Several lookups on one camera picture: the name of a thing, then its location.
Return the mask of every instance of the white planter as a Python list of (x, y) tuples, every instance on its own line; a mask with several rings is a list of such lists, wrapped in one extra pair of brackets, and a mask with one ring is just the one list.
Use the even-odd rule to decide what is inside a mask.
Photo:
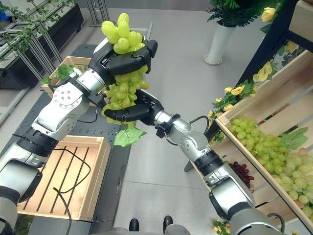
[(225, 48), (227, 47), (235, 28), (235, 26), (223, 26), (221, 25), (221, 21), (217, 21), (211, 49), (203, 58), (207, 64), (219, 65), (222, 62), (222, 56)]

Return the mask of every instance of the wooden crate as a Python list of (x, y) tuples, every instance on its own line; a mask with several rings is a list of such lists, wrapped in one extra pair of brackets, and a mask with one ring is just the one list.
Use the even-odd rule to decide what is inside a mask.
[[(103, 137), (66, 136), (56, 148), (66, 148), (83, 159), (91, 172), (77, 187), (62, 194), (72, 219), (91, 220), (111, 147)], [(34, 195), (18, 203), (18, 213), (68, 218), (65, 206), (53, 187), (67, 191), (88, 173), (88, 167), (67, 151), (55, 150), (40, 169), (43, 173)]]
[(305, 51), (264, 82), (255, 97), (247, 97), (234, 108), (217, 118), (216, 122), (228, 140), (216, 145), (214, 150), (230, 162), (246, 163), (255, 180), (253, 194), (259, 209), (264, 213), (280, 213), (286, 221), (298, 217), (313, 231), (313, 223), (296, 203), (280, 187), (265, 168), (228, 130), (230, 122), (239, 116), (247, 116), (262, 123), (258, 129), (266, 134), (280, 135), (294, 126), (308, 127), (309, 139), (303, 147), (313, 146), (313, 54)]
[[(91, 58), (86, 57), (75, 57), (75, 56), (67, 56), (64, 61), (60, 65), (79, 65), (82, 68), (89, 64)], [(57, 85), (61, 82), (60, 79), (54, 78), (54, 74), (58, 71), (58, 68), (49, 76), (51, 79), (51, 85)], [(53, 90), (48, 86), (48, 84), (42, 84), (41, 88), (50, 96), (53, 94)]]

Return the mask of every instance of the dark gray table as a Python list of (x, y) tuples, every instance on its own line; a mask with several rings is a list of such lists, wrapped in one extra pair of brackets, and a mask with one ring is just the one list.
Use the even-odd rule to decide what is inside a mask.
[[(91, 57), (96, 45), (80, 45), (72, 56)], [(43, 93), (32, 109), (21, 122), (15, 134), (22, 135), (30, 127), (33, 120), (39, 114), (40, 110), (50, 102), (51, 98)], [(80, 120), (94, 120), (95, 107), (90, 106), (89, 110), (80, 117)], [(78, 122), (70, 135), (78, 136), (99, 136), (104, 137), (112, 147), (108, 164), (102, 181), (96, 209), (92, 221), (73, 221), (70, 229), (70, 235), (92, 235), (108, 230), (113, 226), (114, 218), (119, 202), (121, 186), (128, 162), (129, 147), (114, 146), (114, 138), (119, 131), (120, 126), (108, 124), (106, 117), (98, 114), (98, 120), (94, 123)], [(0, 156), (6, 149), (19, 138), (12, 136), (5, 146)], [(66, 233), (68, 220), (49, 217), (36, 216), (29, 235), (63, 235)]]

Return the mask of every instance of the robotic hand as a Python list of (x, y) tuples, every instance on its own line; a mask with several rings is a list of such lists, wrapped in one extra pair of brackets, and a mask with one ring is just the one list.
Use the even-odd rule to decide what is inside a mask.
[[(76, 70), (69, 82), (56, 89), (51, 102), (42, 109), (23, 138), (13, 143), (0, 158), (0, 232), (4, 228), (14, 228), (17, 203), (31, 197), (41, 180), (38, 168), (87, 111), (89, 103), (101, 109), (106, 105), (105, 94), (100, 90), (114, 83), (115, 75), (133, 72), (143, 65), (148, 66), (149, 73), (157, 42), (144, 43), (146, 46), (136, 52), (117, 55), (113, 45), (105, 39), (95, 49), (88, 69), (83, 74)], [(154, 125), (160, 138), (170, 138), (177, 144), (212, 187), (209, 198), (218, 215), (230, 220), (233, 235), (281, 234), (254, 208), (248, 188), (228, 165), (222, 163), (203, 133), (193, 130), (180, 115), (165, 112), (161, 103), (147, 92), (138, 90), (136, 95), (135, 106), (106, 110), (105, 115), (118, 121), (140, 120), (146, 125)]]

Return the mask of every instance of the black shoe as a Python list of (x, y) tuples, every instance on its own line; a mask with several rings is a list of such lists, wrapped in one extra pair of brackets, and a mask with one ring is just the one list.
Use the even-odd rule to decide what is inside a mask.
[(165, 216), (164, 221), (163, 221), (163, 233), (164, 234), (165, 234), (166, 227), (169, 226), (170, 224), (173, 224), (173, 219), (171, 218), (171, 216), (167, 215)]
[(139, 222), (137, 219), (132, 219), (129, 223), (129, 231), (130, 232), (138, 232), (139, 231)]

